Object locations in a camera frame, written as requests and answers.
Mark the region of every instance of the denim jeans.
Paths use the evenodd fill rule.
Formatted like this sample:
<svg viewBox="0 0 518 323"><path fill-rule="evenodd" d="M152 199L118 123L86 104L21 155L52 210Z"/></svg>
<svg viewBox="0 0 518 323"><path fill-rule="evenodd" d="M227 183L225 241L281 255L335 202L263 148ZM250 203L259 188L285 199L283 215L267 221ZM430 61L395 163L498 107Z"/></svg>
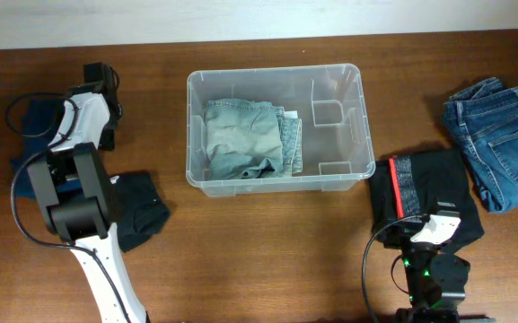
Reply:
<svg viewBox="0 0 518 323"><path fill-rule="evenodd" d="M490 78L446 103L443 122L465 155L489 212L518 206L518 87Z"/></svg>
<svg viewBox="0 0 518 323"><path fill-rule="evenodd" d="M238 99L207 103L211 179L290 177L302 171L301 120L282 107Z"/></svg>

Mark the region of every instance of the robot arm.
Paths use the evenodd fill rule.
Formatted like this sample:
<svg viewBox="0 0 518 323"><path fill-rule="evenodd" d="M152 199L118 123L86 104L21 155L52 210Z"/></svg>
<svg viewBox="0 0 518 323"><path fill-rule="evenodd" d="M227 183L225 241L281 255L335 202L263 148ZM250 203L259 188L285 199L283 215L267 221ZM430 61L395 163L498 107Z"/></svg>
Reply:
<svg viewBox="0 0 518 323"><path fill-rule="evenodd" d="M451 243L450 238L461 222L455 205L438 202L428 214L412 215L384 224L373 235L363 258L363 295L366 307L374 322L378 319L368 301L365 285L365 264L373 241L385 232L385 247L401 249L404 271L408 283L411 309L399 309L395 322L461 321L456 308L464 301L464 286L468 281L470 263L453 254L439 253L441 244Z"/></svg>
<svg viewBox="0 0 518 323"><path fill-rule="evenodd" d="M85 84L69 89L66 97L75 106L66 100L50 153L31 163L27 171L47 229L66 244L94 252L107 273L92 256L71 249L87 276L101 322L125 322L127 314L130 322L145 323L149 318L119 250L117 222L122 206L97 151L114 148L113 129L122 114L117 101L119 77L115 83L114 73L103 63L84 67ZM74 128L66 137L70 127ZM81 192L58 193L57 186L69 180L79 180Z"/></svg>

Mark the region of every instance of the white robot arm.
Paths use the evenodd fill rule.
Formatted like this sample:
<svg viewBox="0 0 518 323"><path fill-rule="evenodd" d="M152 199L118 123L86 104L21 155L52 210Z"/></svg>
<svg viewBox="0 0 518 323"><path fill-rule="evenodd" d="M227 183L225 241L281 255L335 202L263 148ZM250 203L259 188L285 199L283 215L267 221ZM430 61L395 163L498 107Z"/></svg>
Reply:
<svg viewBox="0 0 518 323"><path fill-rule="evenodd" d="M84 76L85 84L66 95L65 113L48 153L30 161L27 171L48 230L78 247L69 249L87 276L101 322L149 322L119 250L122 205L97 151L114 148L113 129L122 115L119 77L103 63L86 65ZM58 186L77 179L83 192L78 198L73 192L57 192Z"/></svg>

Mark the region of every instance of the folded clothing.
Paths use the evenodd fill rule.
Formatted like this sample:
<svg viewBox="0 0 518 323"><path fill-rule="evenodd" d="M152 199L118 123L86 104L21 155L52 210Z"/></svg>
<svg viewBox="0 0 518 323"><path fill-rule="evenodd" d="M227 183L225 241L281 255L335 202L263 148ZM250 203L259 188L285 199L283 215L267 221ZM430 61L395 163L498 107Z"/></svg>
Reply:
<svg viewBox="0 0 518 323"><path fill-rule="evenodd" d="M157 194L148 172L120 174L110 181L123 204L117 235L119 248L127 252L159 233L171 211Z"/></svg>
<svg viewBox="0 0 518 323"><path fill-rule="evenodd" d="M489 212L518 206L518 87L489 78L444 103L443 122L464 154Z"/></svg>
<svg viewBox="0 0 518 323"><path fill-rule="evenodd" d="M399 207L393 182L398 186ZM400 217L426 214L438 202L446 202L456 205L461 223L452 236L452 243L442 247L443 252L454 253L484 235L458 150L416 153L377 161L369 184L374 231ZM389 244L387 234L378 237L378 241Z"/></svg>
<svg viewBox="0 0 518 323"><path fill-rule="evenodd" d="M211 180L285 177L302 171L302 123L286 118L282 107L211 100L205 123Z"/></svg>

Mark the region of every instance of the blue jeans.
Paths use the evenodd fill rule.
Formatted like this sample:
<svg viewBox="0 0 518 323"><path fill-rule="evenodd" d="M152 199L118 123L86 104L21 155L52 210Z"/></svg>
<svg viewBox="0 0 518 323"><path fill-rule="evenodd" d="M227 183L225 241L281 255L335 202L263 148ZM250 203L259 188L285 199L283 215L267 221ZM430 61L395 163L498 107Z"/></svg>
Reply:
<svg viewBox="0 0 518 323"><path fill-rule="evenodd" d="M518 206L518 87L490 78L444 106L443 122L470 165L482 204L492 213Z"/></svg>

